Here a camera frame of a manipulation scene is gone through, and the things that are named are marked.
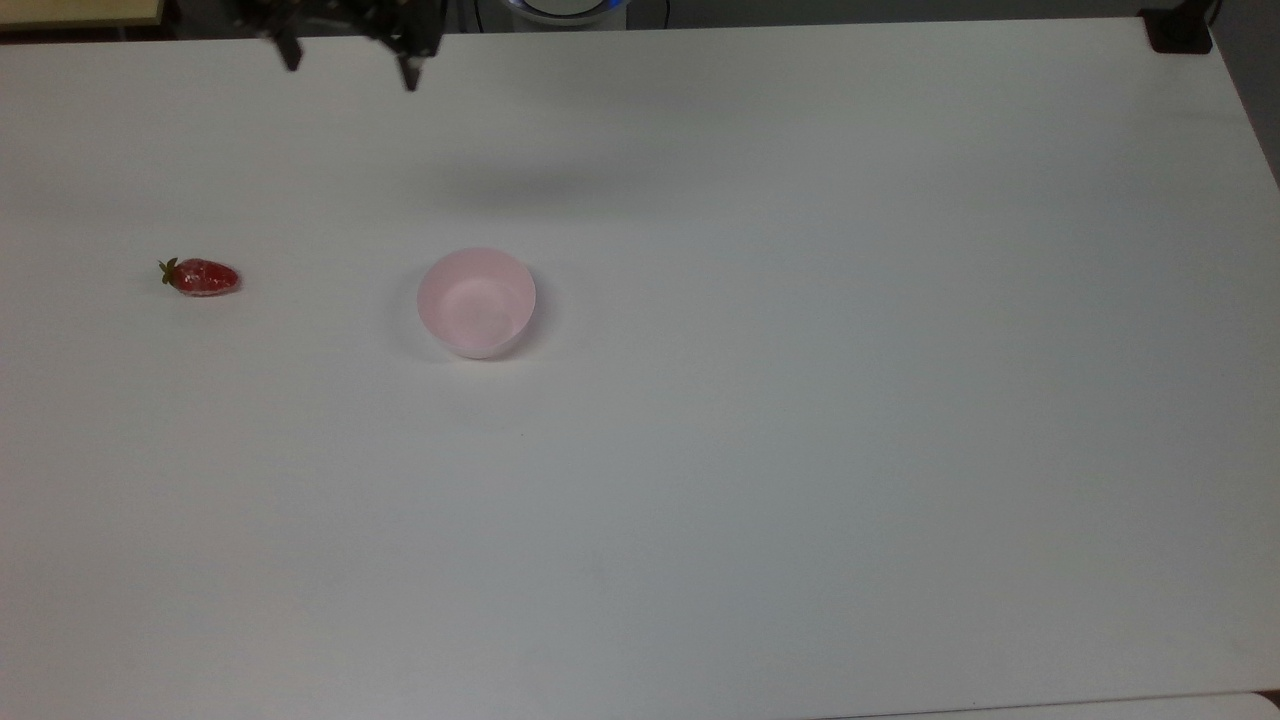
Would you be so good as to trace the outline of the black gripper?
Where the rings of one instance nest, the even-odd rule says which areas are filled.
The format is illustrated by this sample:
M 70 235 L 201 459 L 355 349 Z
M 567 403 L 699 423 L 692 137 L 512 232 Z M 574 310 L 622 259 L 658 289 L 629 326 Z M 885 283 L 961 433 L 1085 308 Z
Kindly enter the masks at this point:
M 303 56 L 300 28 L 325 20 L 383 44 L 397 56 L 402 83 L 416 92 L 424 58 L 439 53 L 445 13 L 439 1 L 236 1 L 234 23 L 271 42 L 288 72 Z

